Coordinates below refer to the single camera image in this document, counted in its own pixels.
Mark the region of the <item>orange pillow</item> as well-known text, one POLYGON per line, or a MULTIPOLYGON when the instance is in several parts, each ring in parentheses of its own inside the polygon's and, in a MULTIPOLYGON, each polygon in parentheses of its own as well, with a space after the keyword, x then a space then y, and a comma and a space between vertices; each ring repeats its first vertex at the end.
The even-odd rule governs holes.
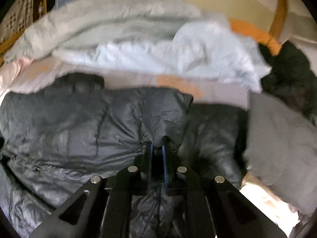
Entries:
POLYGON ((273 56, 279 54, 282 44, 268 32, 259 29, 249 22, 236 18, 230 18, 229 23, 233 32, 252 37, 256 42, 265 45, 273 56))

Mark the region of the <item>black puffer down jacket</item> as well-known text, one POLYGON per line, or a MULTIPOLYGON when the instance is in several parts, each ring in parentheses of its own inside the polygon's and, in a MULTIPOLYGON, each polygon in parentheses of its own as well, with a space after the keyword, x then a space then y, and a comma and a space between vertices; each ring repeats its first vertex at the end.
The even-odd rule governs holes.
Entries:
POLYGON ((195 104, 171 88, 109 90, 100 76, 68 74, 1 103, 1 209, 28 237, 91 176, 112 179, 146 144, 164 143, 203 177, 240 188, 247 112, 195 104))

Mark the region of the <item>brown patterned curtain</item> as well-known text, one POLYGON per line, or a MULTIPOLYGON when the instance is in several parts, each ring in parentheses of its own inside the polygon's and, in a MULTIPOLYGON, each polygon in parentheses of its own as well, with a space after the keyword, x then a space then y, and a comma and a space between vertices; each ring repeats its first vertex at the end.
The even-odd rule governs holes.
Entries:
POLYGON ((33 22, 33 0, 1 0, 1 43, 33 22))

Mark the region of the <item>white pink pillow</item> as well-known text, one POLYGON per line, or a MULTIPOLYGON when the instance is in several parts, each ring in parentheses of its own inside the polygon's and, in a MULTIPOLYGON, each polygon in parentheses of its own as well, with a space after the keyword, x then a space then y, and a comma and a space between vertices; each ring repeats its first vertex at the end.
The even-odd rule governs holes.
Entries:
POLYGON ((41 60, 19 58, 1 66, 1 95, 10 91, 33 93, 51 84, 62 61, 53 57, 41 60))

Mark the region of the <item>black coat in corner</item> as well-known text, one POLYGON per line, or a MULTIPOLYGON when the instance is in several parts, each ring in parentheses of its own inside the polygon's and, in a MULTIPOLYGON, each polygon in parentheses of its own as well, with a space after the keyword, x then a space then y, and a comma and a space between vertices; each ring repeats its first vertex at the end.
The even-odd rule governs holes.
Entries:
POLYGON ((262 90, 316 125, 316 75, 306 55, 289 41, 275 56, 265 45, 259 44, 258 48, 271 66, 270 73, 261 79, 262 90))

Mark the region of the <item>grey-green quilt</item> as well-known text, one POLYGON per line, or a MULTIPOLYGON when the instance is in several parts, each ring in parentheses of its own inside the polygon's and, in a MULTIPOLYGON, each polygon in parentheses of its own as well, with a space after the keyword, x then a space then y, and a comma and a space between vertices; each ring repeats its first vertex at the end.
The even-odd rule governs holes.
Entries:
POLYGON ((4 55, 11 63, 22 57, 40 59, 53 50, 83 48, 102 42, 97 29, 107 28, 102 37, 111 40, 124 35, 114 34, 133 21, 144 24, 186 23, 217 18, 217 14, 201 10, 186 0, 75 0, 52 10, 28 27, 4 55))

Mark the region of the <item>folded cream garment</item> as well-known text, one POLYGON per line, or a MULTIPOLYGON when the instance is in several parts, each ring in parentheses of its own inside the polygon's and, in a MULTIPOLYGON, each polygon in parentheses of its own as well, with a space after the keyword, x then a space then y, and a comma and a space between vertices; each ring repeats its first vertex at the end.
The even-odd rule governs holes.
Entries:
POLYGON ((301 221, 307 220, 293 206, 281 200, 258 178, 247 173, 242 180, 240 192, 262 213, 274 222, 287 236, 301 221))

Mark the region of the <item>folded grey garment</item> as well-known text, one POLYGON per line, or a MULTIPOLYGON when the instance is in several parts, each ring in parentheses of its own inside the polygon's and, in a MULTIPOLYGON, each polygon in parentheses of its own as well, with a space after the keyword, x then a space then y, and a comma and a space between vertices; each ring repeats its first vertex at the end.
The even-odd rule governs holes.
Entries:
POLYGON ((249 172, 304 215, 316 209, 316 127, 264 93, 251 93, 247 149, 249 172))

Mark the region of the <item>light blue duvet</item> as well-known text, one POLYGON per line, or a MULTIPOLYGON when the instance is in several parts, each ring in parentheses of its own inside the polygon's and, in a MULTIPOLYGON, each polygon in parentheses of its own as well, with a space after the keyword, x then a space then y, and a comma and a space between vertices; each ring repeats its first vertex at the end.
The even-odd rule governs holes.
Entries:
POLYGON ((261 78, 269 73, 255 40, 216 21, 186 23, 172 39, 109 42, 86 50, 59 48, 52 55, 71 64, 200 77, 254 92, 262 91, 261 78))

